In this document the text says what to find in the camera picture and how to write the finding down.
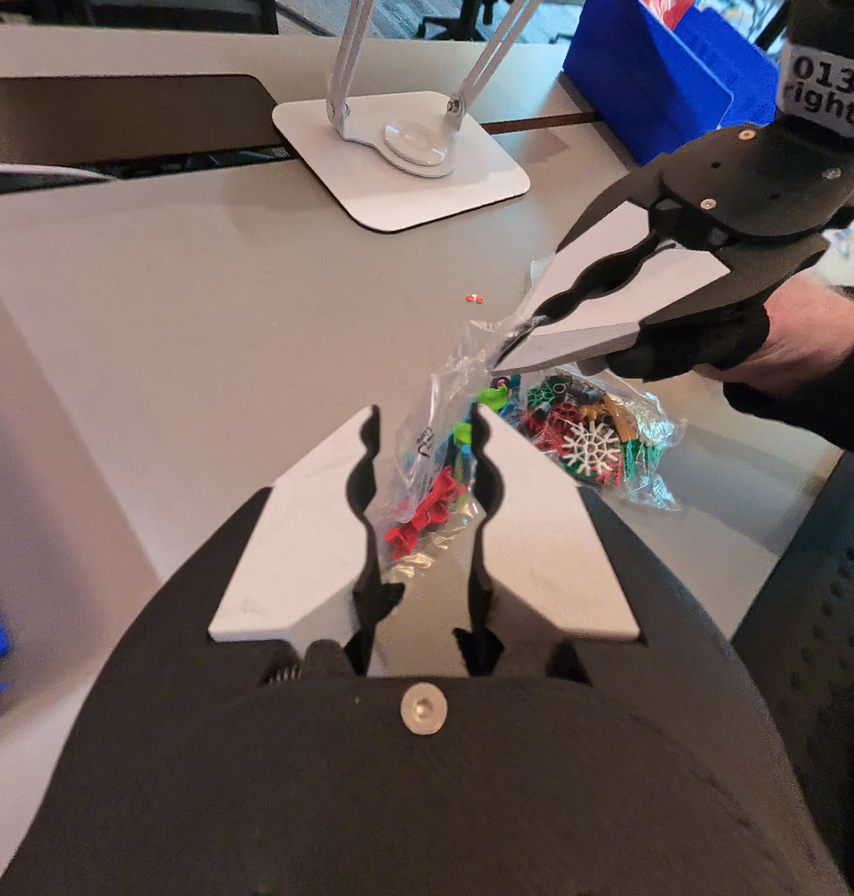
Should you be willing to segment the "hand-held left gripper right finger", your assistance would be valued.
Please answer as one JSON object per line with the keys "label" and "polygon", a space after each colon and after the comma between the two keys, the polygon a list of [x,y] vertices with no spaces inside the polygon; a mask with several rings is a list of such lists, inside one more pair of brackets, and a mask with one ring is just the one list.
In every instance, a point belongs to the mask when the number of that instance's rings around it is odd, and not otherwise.
{"label": "hand-held left gripper right finger", "polygon": [[468,675],[490,676],[521,649],[547,665],[567,643],[639,643],[584,491],[491,409],[473,405],[470,422],[482,517],[467,579],[469,629],[454,630]]}

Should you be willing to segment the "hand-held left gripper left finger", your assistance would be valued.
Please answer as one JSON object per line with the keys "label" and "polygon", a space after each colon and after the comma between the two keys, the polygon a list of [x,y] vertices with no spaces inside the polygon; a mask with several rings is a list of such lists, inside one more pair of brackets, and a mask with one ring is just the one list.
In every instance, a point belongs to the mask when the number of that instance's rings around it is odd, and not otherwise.
{"label": "hand-held left gripper left finger", "polygon": [[368,674],[378,623],[404,592],[382,581],[366,514],[379,448],[379,408],[366,406],[274,481],[209,623],[213,641],[281,641],[300,656],[332,641]]}

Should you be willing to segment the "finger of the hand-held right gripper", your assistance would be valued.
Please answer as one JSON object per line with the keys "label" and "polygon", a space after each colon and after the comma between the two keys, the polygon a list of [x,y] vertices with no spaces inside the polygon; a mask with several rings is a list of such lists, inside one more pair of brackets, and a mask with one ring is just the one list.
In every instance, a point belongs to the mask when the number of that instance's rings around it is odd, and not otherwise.
{"label": "finger of the hand-held right gripper", "polygon": [[519,309],[518,319],[562,319],[589,298],[625,285],[654,253],[661,252],[647,210],[623,203],[556,252]]}
{"label": "finger of the hand-held right gripper", "polygon": [[535,327],[491,371],[526,373],[629,348],[643,320],[728,273],[708,252],[682,247],[656,252],[625,285],[589,298],[562,319]]}

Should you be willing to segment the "clear bag of snowflake connectors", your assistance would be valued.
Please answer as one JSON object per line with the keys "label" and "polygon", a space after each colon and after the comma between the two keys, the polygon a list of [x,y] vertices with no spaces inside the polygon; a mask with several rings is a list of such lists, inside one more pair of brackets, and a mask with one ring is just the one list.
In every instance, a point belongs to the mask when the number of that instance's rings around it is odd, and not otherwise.
{"label": "clear bag of snowflake connectors", "polygon": [[679,510],[661,464],[685,428],[645,388],[608,371],[585,375],[575,365],[527,375],[516,422],[578,486],[659,511]]}

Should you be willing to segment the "clear bag of small parts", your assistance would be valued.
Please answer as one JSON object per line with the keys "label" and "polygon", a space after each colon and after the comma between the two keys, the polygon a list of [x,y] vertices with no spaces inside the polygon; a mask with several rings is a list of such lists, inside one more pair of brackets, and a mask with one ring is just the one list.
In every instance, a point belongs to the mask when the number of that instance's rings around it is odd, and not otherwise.
{"label": "clear bag of small parts", "polygon": [[392,465],[381,475],[368,511],[385,581],[409,584],[423,576],[476,520],[471,410],[479,404],[513,427],[522,420],[527,382],[521,374],[493,370],[510,343],[529,329],[518,315],[469,321],[399,426]]}

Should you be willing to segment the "white stand with wooden board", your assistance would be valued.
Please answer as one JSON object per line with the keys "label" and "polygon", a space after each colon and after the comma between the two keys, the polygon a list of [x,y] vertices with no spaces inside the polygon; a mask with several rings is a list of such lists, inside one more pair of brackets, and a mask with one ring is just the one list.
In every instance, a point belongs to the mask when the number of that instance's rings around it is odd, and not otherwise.
{"label": "white stand with wooden board", "polygon": [[323,101],[277,104],[277,131],[346,213],[367,230],[396,233],[523,196],[521,166],[470,114],[539,6],[511,4],[452,95],[434,91],[353,97],[375,1],[354,1]]}

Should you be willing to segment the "person's right forearm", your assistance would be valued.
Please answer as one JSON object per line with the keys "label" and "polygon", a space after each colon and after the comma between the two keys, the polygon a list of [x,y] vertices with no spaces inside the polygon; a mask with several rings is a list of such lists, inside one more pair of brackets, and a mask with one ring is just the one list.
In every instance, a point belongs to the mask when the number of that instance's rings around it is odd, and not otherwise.
{"label": "person's right forearm", "polygon": [[[854,301],[854,287],[840,287]],[[752,417],[812,432],[854,454],[854,350],[847,360],[786,398],[772,398],[750,385],[726,384],[729,405]]]}

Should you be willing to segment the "person's right hand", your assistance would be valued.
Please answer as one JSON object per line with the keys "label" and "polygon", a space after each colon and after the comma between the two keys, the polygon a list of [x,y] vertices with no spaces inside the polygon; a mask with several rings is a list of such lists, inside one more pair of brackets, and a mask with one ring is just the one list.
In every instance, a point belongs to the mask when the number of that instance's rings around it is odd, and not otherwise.
{"label": "person's right hand", "polygon": [[769,335],[743,363],[700,375],[784,398],[838,368],[854,351],[854,298],[813,272],[795,274],[767,300]]}

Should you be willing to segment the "red printed packet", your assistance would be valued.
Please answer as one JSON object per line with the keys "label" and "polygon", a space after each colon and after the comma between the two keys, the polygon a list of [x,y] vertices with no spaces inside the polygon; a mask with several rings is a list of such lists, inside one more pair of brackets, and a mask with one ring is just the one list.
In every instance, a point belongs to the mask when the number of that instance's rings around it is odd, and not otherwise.
{"label": "red printed packet", "polygon": [[692,0],[641,1],[645,8],[669,30],[675,30],[688,11],[695,6]]}

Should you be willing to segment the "black perforated mat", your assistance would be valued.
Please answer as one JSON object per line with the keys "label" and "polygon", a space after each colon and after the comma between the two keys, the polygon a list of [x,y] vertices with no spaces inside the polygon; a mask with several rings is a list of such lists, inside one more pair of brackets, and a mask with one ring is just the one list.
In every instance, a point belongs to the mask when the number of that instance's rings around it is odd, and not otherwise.
{"label": "black perforated mat", "polygon": [[732,642],[854,893],[854,454],[834,468]]}

